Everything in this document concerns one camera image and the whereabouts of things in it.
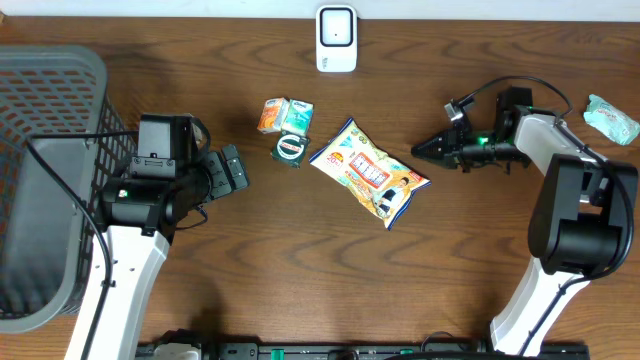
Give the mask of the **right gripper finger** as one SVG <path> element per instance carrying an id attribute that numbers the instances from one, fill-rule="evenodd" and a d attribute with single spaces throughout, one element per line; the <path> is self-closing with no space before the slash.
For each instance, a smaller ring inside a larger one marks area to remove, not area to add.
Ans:
<path id="1" fill-rule="evenodd" d="M 414 149 L 442 148 L 447 144 L 448 131 L 443 130 L 413 146 Z"/>
<path id="2" fill-rule="evenodd" d="M 411 148 L 411 155 L 415 158 L 428 161 L 433 164 L 445 164 L 445 156 L 442 149 L 431 146 L 414 146 Z"/>

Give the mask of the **yellow snack bag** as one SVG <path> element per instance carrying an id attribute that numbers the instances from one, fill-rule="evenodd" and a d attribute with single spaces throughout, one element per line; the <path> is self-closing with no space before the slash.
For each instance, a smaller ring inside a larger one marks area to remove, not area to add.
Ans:
<path id="1" fill-rule="evenodd" d="M 377 147 L 352 118 L 310 157 L 310 164 L 346 187 L 388 230 L 408 209 L 415 193 L 431 184 Z"/>

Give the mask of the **round tape roll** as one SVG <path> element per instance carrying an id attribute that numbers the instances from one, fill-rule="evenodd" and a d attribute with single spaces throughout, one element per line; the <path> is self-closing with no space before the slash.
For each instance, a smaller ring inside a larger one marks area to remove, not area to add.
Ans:
<path id="1" fill-rule="evenodd" d="M 299 168 L 309 144 L 309 138 L 283 131 L 271 151 L 271 157 L 292 168 Z"/>

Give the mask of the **orange small carton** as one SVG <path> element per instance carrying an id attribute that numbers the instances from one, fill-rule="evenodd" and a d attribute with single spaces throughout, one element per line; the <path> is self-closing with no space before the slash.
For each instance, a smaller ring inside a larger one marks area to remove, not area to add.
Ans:
<path id="1" fill-rule="evenodd" d="M 263 134 L 280 132 L 288 110 L 289 100 L 284 97 L 267 100 L 257 130 Z"/>

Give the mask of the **teal small carton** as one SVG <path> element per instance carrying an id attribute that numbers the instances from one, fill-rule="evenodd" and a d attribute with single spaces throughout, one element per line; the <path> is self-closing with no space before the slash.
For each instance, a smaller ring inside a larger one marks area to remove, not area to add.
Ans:
<path id="1" fill-rule="evenodd" d="M 281 126 L 282 131 L 306 136 L 313 117 L 314 105 L 291 99 L 286 117 Z"/>

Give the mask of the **mint green pack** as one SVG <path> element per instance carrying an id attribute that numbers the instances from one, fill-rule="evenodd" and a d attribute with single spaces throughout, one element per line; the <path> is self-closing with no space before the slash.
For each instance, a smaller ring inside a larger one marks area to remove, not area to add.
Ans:
<path id="1" fill-rule="evenodd" d="M 590 94 L 585 122 L 614 143 L 626 146 L 639 135 L 639 123 L 598 95 Z"/>

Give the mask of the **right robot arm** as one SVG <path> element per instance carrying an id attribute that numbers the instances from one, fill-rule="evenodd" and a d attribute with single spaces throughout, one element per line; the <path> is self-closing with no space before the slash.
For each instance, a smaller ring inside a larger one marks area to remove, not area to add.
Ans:
<path id="1" fill-rule="evenodd" d="M 538 108 L 527 87 L 496 99 L 495 126 L 476 132 L 467 116 L 473 95 L 445 110 L 449 128 L 412 147 L 414 157 L 465 172 L 488 164 L 535 165 L 544 177 L 528 226 L 527 270 L 490 323 L 490 348 L 534 357 L 571 299 L 617 271 L 634 237 L 638 171 L 610 161 L 580 141 L 562 115 Z"/>

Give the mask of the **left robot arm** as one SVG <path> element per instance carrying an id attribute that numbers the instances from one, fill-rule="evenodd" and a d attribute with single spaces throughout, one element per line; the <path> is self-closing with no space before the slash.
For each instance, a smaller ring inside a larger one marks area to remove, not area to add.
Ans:
<path id="1" fill-rule="evenodd" d="M 97 194 L 91 271 L 66 358 L 134 358 L 180 221 L 249 184 L 237 148 L 212 151 L 210 142 L 189 114 L 142 115 L 136 154 Z"/>

